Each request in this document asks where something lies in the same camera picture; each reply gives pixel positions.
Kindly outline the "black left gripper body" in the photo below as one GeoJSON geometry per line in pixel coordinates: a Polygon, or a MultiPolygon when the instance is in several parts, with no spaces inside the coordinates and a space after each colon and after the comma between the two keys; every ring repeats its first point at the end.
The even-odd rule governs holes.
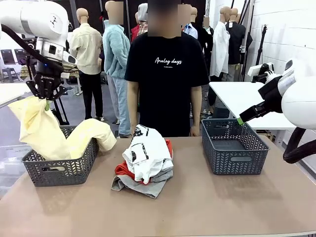
{"type": "Polygon", "coordinates": [[[44,77],[44,82],[49,78],[53,79],[53,86],[61,85],[61,71],[54,68],[50,68],[44,63],[37,63],[35,82],[39,84],[41,77],[44,77]]]}

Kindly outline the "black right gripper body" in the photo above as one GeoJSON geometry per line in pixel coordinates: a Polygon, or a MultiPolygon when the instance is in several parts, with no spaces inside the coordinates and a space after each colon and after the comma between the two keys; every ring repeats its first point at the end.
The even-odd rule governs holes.
{"type": "Polygon", "coordinates": [[[264,102],[262,102],[260,105],[267,113],[283,113],[281,108],[282,96],[278,89],[278,82],[281,78],[282,76],[277,76],[258,90],[259,94],[264,100],[264,102]]]}

